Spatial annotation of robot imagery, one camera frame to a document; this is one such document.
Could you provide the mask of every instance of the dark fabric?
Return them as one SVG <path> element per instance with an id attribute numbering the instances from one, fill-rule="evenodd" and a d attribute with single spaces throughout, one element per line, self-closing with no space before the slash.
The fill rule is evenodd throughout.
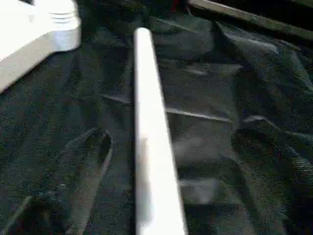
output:
<path id="1" fill-rule="evenodd" d="M 73 223 L 74 192 L 96 159 L 107 168 L 85 233 L 134 233 L 133 31 L 147 26 L 189 233 L 308 229 L 311 49 L 189 15 L 155 17 L 141 5 L 78 3 L 82 45 L 0 96 L 1 227 L 26 196 L 60 185 Z"/>

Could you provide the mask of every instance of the white bracket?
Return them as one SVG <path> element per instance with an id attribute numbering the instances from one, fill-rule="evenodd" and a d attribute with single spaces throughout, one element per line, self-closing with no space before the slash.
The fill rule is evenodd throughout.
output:
<path id="1" fill-rule="evenodd" d="M 0 2 L 0 93 L 48 55 L 77 48 L 81 42 L 73 0 Z"/>

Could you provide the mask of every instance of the black fabric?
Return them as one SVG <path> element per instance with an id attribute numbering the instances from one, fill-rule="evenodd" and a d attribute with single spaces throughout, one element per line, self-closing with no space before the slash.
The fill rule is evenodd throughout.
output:
<path id="1" fill-rule="evenodd" d="M 2 228 L 26 196 L 61 186 L 72 228 L 75 192 L 98 169 L 85 233 L 134 233 L 133 31 L 148 26 L 189 233 L 309 229 L 311 49 L 141 5 L 78 3 L 82 45 L 1 94 Z"/>

